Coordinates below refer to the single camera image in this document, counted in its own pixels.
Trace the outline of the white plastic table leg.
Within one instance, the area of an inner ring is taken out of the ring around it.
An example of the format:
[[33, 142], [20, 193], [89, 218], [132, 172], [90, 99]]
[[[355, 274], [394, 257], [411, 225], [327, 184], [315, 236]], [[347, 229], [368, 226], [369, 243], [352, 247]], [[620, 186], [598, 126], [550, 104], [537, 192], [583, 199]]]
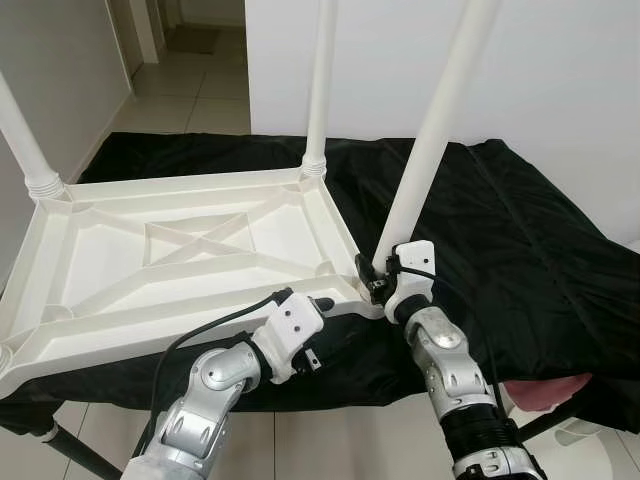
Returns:
[[372, 256], [371, 266], [375, 273], [388, 273], [387, 262], [394, 247], [411, 239], [442, 164], [454, 119], [465, 100], [466, 88], [480, 63], [502, 4], [503, 0], [465, 0], [463, 3], [460, 24], [454, 32], [442, 76], [415, 136], [396, 197]]
[[13, 152], [31, 198], [67, 198], [67, 184], [51, 169], [23, 115], [12, 87], [0, 70], [0, 133]]
[[317, 12], [314, 64], [308, 91], [306, 145], [300, 165], [302, 177], [324, 177], [326, 173], [326, 123], [339, 3], [340, 0], [320, 0]]

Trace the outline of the white plastic table top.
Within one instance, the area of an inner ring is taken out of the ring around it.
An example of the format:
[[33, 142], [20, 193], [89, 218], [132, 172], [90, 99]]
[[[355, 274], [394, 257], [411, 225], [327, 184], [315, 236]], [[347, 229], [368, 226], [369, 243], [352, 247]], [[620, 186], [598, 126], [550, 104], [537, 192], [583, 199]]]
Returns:
[[0, 399], [46, 376], [164, 351], [289, 288], [365, 303], [357, 246], [297, 168], [111, 180], [42, 198], [0, 294]]

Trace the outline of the black cloth table cover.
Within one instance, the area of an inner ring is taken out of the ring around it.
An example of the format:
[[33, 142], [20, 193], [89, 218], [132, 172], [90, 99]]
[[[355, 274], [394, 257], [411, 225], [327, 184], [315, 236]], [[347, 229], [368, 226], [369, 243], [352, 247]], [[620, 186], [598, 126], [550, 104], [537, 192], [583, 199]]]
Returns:
[[[412, 138], [329, 140], [326, 186], [358, 250], [372, 253], [401, 182]], [[265, 134], [116, 132], [82, 184], [293, 168], [305, 137]], [[433, 241], [443, 308], [472, 337], [472, 352], [499, 381], [590, 372], [637, 387], [639, 253], [613, 242], [561, 189], [502, 140], [449, 143], [413, 239]], [[300, 412], [387, 406], [425, 393], [408, 347], [392, 325], [343, 316], [317, 335], [323, 366], [241, 397], [236, 412]], [[0, 428], [46, 428], [67, 401], [142, 410], [159, 355], [64, 372], [0, 399]]]

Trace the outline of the pink stool seat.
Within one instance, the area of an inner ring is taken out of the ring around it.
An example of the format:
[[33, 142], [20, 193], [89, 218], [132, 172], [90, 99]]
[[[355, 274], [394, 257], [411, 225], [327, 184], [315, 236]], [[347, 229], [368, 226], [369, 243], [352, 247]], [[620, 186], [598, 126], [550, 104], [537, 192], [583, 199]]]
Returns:
[[525, 412], [545, 412], [567, 402], [593, 379], [590, 372], [548, 380], [509, 380], [502, 387], [517, 408]]

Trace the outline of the white door frame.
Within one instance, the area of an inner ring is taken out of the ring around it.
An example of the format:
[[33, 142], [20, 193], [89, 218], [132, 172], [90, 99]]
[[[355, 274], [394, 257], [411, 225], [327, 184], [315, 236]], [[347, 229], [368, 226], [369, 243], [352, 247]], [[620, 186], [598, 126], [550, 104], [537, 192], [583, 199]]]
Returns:
[[165, 52], [160, 0], [106, 0], [125, 67], [159, 64]]

